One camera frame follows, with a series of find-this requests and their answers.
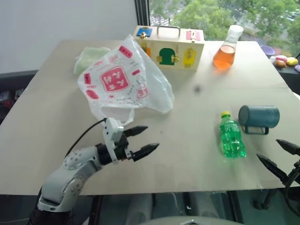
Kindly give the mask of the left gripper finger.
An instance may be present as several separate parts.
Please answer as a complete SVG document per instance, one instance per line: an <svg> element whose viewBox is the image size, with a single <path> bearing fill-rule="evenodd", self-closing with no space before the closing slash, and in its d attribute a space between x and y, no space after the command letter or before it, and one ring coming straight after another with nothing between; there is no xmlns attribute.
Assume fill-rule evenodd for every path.
<svg viewBox="0 0 300 225"><path fill-rule="evenodd" d="M132 160L134 162L148 156L150 153L152 153L157 147L159 146L159 143L151 143L146 146L143 146L139 151L136 151L132 154Z"/></svg>
<svg viewBox="0 0 300 225"><path fill-rule="evenodd" d="M135 126L124 131L125 137L131 137L142 133L148 126Z"/></svg>

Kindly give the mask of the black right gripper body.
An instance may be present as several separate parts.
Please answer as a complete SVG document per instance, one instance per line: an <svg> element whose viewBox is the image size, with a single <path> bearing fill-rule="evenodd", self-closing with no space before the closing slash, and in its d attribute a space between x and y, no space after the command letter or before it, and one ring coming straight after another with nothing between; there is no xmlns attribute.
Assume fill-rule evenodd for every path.
<svg viewBox="0 0 300 225"><path fill-rule="evenodd" d="M285 187L290 187L294 182L300 183L300 161L298 160L293 166L294 168L289 174L281 170L282 174L280 180Z"/></svg>

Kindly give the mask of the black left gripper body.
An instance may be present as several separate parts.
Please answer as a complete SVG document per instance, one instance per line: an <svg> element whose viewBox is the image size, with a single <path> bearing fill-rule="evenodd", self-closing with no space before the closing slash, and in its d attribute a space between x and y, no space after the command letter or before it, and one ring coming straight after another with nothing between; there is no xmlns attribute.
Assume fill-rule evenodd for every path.
<svg viewBox="0 0 300 225"><path fill-rule="evenodd" d="M128 148L129 143L127 139L131 135L131 131L124 131L121 135L120 140L114 143L116 147L114 153L118 160L132 159L133 153Z"/></svg>

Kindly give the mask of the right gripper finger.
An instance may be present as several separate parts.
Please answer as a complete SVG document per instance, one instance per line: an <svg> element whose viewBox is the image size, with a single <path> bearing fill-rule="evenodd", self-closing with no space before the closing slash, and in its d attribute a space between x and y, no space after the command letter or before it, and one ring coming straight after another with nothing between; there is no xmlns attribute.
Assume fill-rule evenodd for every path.
<svg viewBox="0 0 300 225"><path fill-rule="evenodd" d="M257 157L262 162L262 164L272 173L274 174L279 180L282 182L282 184L285 186L288 180L288 175L282 171L280 168L278 168L277 164L275 164L273 161L268 159L267 157L257 154Z"/></svg>
<svg viewBox="0 0 300 225"><path fill-rule="evenodd" d="M276 142L290 154L300 155L300 147L298 145L282 139L276 139Z"/></svg>

